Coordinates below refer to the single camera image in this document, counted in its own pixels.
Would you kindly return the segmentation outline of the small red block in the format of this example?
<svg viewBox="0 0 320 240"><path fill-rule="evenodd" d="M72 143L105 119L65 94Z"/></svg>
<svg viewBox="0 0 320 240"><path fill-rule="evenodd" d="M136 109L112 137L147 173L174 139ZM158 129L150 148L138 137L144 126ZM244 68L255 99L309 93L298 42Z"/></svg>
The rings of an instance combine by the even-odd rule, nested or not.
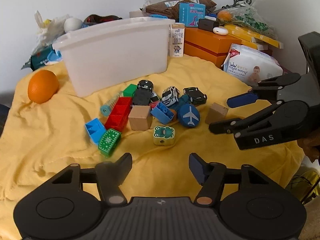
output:
<svg viewBox="0 0 320 240"><path fill-rule="evenodd" d="M154 102L149 103L149 106L150 106L152 109L154 109L159 103L160 103L159 100L158 100L158 101L154 101Z"/></svg>

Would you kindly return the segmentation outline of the orange fruit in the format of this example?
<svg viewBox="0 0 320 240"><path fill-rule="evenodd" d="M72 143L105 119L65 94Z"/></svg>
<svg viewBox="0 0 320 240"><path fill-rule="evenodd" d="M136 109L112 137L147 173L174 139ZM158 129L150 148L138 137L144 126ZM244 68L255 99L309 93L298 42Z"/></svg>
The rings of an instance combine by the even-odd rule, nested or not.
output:
<svg viewBox="0 0 320 240"><path fill-rule="evenodd" d="M41 104L59 90L57 76L49 70L36 72L29 81L28 98L35 103Z"/></svg>

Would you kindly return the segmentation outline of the green patterned plastic bag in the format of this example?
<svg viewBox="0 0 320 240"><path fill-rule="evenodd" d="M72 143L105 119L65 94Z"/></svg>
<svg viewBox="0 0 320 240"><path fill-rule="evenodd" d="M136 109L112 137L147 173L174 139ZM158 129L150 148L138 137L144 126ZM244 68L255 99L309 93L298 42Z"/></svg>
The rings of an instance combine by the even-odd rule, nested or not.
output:
<svg viewBox="0 0 320 240"><path fill-rule="evenodd" d="M218 12L217 19L223 24L239 25L267 37L277 38L274 27L267 23L254 7L246 3L238 7L222 9Z"/></svg>

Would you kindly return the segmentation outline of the blue dinosaur box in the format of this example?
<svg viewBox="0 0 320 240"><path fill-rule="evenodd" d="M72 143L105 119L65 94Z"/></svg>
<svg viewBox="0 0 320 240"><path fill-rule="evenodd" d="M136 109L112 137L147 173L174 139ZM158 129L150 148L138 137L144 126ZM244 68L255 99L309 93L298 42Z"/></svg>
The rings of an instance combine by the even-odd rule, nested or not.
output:
<svg viewBox="0 0 320 240"><path fill-rule="evenodd" d="M186 27L199 26L199 19L205 17L206 6L200 3L180 3L179 4L179 22Z"/></svg>

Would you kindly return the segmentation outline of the white plastic bag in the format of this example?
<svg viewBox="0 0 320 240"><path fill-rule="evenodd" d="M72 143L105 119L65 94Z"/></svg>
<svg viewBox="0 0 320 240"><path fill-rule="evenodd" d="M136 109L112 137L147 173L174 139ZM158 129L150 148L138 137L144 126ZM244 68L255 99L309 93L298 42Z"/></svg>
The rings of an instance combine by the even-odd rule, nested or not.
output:
<svg viewBox="0 0 320 240"><path fill-rule="evenodd" d="M70 18L70 15L56 17L52 20L43 20L40 12L37 10L34 14L35 21L38 25L36 46L32 50L31 55L35 55L43 48L51 45L58 37L65 33L64 23Z"/></svg>

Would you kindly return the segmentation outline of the teal green cylinder toy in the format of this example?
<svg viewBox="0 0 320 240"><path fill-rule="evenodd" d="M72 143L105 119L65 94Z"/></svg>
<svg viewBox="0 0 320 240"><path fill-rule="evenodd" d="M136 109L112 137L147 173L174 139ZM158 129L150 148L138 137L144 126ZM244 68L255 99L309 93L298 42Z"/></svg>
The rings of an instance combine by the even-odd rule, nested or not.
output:
<svg viewBox="0 0 320 240"><path fill-rule="evenodd" d="M100 113L103 116L109 116L112 112L112 109L114 108L116 102L118 101L118 99L123 96L123 91L119 91L117 94L115 94L111 99L109 99L106 103L104 103L101 107L100 107Z"/></svg>

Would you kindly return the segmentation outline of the black toy car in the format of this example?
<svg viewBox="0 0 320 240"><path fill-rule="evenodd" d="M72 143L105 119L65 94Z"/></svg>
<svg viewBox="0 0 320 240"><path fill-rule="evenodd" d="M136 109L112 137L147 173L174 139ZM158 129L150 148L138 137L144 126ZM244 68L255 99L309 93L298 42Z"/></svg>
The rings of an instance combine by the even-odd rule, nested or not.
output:
<svg viewBox="0 0 320 240"><path fill-rule="evenodd" d="M153 91L153 83L149 80L140 80L133 94L132 104L147 106L150 102Z"/></svg>

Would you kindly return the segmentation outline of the yellow cloth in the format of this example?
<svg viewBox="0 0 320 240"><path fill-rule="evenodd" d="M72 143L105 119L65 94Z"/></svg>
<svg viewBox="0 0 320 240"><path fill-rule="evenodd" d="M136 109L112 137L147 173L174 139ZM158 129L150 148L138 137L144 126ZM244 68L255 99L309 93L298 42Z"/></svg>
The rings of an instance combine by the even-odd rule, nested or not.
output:
<svg viewBox="0 0 320 240"><path fill-rule="evenodd" d="M20 239L12 215L21 198L69 164L88 168L105 160L87 134L85 124L98 118L100 106L127 87L127 83L121 83L80 98L63 63L48 69L57 75L59 91L46 103L32 103L27 96L30 76L25 76L17 84L1 136L1 239ZM199 107L201 122L197 127L172 124L176 131L172 146L155 145L152 130L124 128L111 159L117 160L126 152L132 154L133 168L121 186L127 198L194 198L200 186L188 167L188 157L193 152L207 162L229 168L251 164L281 186L286 186L298 170L304 154L294 141L241 151L232 135L210 133L204 122L210 106L225 105L228 98L248 89L213 63L186 55L170 58L166 72L152 74L148 79L156 93L169 86L179 90L197 87L208 100Z"/></svg>

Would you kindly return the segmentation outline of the small black box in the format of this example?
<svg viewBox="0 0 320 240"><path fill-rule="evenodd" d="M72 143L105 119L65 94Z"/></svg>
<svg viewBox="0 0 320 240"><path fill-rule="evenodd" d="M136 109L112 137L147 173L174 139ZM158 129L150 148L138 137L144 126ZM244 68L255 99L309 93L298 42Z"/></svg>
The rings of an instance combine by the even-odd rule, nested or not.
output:
<svg viewBox="0 0 320 240"><path fill-rule="evenodd" d="M219 22L206 18L199 19L198 28L205 31L213 32L214 28L219 27Z"/></svg>

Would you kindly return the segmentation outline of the small milk carton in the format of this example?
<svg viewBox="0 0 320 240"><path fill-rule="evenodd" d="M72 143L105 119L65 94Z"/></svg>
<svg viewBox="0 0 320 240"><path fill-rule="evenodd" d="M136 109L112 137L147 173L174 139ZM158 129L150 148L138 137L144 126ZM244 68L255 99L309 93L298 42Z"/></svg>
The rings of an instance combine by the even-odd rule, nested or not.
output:
<svg viewBox="0 0 320 240"><path fill-rule="evenodd" d="M171 24L169 28L169 57L183 57L184 54L184 32L185 25L183 23Z"/></svg>

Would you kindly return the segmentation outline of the white police toy car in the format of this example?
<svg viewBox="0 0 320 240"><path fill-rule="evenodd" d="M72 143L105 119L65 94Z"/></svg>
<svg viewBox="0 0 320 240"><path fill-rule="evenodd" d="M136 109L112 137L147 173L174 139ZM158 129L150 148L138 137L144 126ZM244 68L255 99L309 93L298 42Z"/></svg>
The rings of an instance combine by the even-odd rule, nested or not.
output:
<svg viewBox="0 0 320 240"><path fill-rule="evenodd" d="M178 102L180 91L175 86L167 87L162 93L162 103L167 107Z"/></svg>

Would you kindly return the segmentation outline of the blue airplane round block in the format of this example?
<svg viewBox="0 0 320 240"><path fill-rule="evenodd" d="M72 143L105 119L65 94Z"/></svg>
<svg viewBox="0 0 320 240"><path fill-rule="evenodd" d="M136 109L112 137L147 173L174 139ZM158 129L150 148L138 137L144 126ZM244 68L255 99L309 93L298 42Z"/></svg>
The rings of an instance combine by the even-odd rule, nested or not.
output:
<svg viewBox="0 0 320 240"><path fill-rule="evenodd" d="M192 104L183 105L177 113L179 122L188 128L196 127L200 122L200 113Z"/></svg>

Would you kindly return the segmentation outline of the white plastic bin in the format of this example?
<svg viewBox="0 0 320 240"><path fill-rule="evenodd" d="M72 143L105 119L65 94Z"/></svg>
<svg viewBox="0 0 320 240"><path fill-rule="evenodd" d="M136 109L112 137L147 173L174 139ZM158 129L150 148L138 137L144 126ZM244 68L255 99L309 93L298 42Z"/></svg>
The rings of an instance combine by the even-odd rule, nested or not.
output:
<svg viewBox="0 0 320 240"><path fill-rule="evenodd" d="M166 71L169 28L174 23L158 17L116 20L71 31L52 46L61 53L76 95L86 97Z"/></svg>

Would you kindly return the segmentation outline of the white earbuds case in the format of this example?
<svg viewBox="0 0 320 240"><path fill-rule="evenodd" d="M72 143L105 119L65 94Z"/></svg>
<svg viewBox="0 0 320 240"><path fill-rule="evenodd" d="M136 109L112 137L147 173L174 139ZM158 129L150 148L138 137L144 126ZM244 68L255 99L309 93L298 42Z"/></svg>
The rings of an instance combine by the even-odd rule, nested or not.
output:
<svg viewBox="0 0 320 240"><path fill-rule="evenodd" d="M226 36L226 35L228 35L228 30L224 27L215 27L215 28L213 28L213 33L220 35L220 36Z"/></svg>

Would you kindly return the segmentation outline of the blue tray block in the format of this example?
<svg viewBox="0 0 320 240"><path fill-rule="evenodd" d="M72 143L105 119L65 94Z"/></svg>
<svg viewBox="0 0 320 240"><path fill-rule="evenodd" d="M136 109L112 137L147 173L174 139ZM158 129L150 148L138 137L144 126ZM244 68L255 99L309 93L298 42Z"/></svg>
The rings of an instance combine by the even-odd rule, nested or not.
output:
<svg viewBox="0 0 320 240"><path fill-rule="evenodd" d="M99 145L100 139L106 132L106 128L101 123L98 118L95 118L87 123L85 123L85 129L90 137L90 139L96 144Z"/></svg>

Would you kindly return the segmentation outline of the yellow flat boxes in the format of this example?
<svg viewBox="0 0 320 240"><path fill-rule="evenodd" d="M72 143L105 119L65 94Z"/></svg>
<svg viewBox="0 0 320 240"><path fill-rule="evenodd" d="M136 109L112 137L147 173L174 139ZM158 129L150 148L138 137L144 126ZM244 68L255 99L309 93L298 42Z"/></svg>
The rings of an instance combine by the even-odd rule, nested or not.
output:
<svg viewBox="0 0 320 240"><path fill-rule="evenodd" d="M283 43L249 29L233 24L226 24L225 28L228 30L229 35L240 39L242 45L252 49L263 51L271 47L278 49L284 48Z"/></svg>

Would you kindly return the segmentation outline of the dark green toy car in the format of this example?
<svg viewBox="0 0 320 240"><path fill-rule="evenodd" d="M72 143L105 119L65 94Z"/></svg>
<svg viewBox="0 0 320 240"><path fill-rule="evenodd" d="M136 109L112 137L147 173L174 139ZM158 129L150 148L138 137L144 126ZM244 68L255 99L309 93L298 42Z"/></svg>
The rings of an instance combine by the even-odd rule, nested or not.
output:
<svg viewBox="0 0 320 240"><path fill-rule="evenodd" d="M189 100L194 106L204 105L207 102L207 95L203 94L197 87L184 88L183 92L189 96Z"/></svg>

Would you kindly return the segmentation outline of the orange box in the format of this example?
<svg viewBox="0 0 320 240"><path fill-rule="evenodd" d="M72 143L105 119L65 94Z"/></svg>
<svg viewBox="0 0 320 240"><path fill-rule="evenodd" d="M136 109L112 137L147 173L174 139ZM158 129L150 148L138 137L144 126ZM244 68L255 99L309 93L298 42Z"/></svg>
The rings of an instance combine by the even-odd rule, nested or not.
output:
<svg viewBox="0 0 320 240"><path fill-rule="evenodd" d="M210 61L221 68L232 44L241 40L231 35L221 36L199 28L185 28L184 53Z"/></svg>

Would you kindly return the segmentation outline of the wooden cube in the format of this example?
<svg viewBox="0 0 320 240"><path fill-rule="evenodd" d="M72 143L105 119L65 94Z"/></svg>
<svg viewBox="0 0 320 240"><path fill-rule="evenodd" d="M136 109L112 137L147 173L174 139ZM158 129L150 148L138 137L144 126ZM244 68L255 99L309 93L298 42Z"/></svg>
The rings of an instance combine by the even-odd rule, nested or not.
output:
<svg viewBox="0 0 320 240"><path fill-rule="evenodd" d="M151 127L153 116L150 106L134 105L129 113L129 123L134 131L146 131Z"/></svg>
<svg viewBox="0 0 320 240"><path fill-rule="evenodd" d="M227 107L221 106L218 103L213 103L209 108L208 114L205 119L205 123L211 124L213 122L222 121L226 118L227 113Z"/></svg>

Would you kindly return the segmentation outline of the green square block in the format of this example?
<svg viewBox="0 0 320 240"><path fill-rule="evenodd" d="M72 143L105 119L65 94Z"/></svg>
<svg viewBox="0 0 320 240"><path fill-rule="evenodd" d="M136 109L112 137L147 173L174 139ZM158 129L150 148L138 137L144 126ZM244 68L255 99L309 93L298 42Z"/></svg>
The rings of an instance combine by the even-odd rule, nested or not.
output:
<svg viewBox="0 0 320 240"><path fill-rule="evenodd" d="M134 84L128 85L124 90L123 90L123 96L124 97L133 97L135 91L137 89L137 86Z"/></svg>

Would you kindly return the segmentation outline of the brown woven package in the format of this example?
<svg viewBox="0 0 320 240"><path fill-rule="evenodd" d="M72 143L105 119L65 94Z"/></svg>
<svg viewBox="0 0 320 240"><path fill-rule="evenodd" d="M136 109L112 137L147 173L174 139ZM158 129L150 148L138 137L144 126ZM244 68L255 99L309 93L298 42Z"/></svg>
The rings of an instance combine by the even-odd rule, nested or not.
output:
<svg viewBox="0 0 320 240"><path fill-rule="evenodd" d="M149 15L162 15L167 18L178 20L180 3L200 3L206 9L215 9L216 3L212 0L166 0L155 4L147 5L142 8L142 12Z"/></svg>

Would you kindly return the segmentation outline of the green patterned arch block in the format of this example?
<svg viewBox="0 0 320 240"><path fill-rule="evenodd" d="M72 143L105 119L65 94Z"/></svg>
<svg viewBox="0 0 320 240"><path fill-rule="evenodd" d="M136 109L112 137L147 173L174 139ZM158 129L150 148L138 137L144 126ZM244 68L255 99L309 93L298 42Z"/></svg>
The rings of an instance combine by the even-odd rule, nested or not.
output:
<svg viewBox="0 0 320 240"><path fill-rule="evenodd" d="M99 141L99 151L102 155L109 158L114 149L116 148L117 144L121 139L121 132L118 132L115 129L108 129Z"/></svg>

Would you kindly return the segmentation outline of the long red building block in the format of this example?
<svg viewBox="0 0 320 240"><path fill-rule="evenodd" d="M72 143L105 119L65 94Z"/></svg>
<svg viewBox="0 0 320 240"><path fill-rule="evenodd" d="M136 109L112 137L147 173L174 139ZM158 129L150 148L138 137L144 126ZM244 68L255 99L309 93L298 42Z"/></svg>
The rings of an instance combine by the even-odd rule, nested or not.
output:
<svg viewBox="0 0 320 240"><path fill-rule="evenodd" d="M128 116L131 111L132 98L131 97L120 97L111 114L108 116L104 126L106 129L115 129L118 132L122 132L127 121Z"/></svg>

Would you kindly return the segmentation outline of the frog picture block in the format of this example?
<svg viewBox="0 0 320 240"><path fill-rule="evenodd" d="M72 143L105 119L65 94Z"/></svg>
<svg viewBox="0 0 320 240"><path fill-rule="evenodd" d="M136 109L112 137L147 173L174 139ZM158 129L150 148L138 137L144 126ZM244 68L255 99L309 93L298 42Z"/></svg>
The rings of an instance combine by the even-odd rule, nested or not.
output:
<svg viewBox="0 0 320 240"><path fill-rule="evenodd" d="M170 146L175 142L175 129L170 126L156 126L153 129L153 143L155 145Z"/></svg>

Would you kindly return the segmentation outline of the white baby wipes pack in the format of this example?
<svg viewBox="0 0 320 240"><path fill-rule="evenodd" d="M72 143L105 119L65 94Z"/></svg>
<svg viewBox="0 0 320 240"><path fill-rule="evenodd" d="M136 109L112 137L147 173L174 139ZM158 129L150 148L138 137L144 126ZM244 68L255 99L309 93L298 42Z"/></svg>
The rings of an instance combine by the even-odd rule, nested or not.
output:
<svg viewBox="0 0 320 240"><path fill-rule="evenodd" d="M283 69L273 57L244 45L232 44L222 68L249 86L259 81L283 75Z"/></svg>

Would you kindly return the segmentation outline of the teal orange toy vehicle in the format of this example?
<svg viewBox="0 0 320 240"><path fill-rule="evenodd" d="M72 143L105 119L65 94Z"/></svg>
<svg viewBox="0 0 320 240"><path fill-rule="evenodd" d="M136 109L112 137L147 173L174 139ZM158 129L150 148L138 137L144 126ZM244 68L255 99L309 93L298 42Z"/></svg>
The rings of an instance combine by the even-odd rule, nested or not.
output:
<svg viewBox="0 0 320 240"><path fill-rule="evenodd" d="M172 111L172 113L174 113L174 117L172 119L172 121L175 121L177 119L177 114L179 109L190 103L190 98L187 94L182 95L180 98L178 98L178 102L174 103L173 105L171 105L169 107L169 109Z"/></svg>

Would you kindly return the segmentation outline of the small blue duplo brick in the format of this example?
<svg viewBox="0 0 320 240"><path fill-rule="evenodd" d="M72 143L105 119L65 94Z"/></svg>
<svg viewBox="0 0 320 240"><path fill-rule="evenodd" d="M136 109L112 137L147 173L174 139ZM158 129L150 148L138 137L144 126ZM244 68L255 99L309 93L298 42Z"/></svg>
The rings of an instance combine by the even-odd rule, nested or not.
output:
<svg viewBox="0 0 320 240"><path fill-rule="evenodd" d="M157 103L151 110L151 114L164 125L167 125L174 118L174 113L162 102Z"/></svg>

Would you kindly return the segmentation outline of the silver toy car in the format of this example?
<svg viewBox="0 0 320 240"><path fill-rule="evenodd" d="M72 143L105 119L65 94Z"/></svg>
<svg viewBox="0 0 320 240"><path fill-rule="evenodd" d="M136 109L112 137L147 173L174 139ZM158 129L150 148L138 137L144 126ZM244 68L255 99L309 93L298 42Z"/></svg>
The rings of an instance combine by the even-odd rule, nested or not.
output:
<svg viewBox="0 0 320 240"><path fill-rule="evenodd" d="M155 93L152 92L151 98L150 98L150 102L157 102L160 101L161 99L159 98L159 96Z"/></svg>

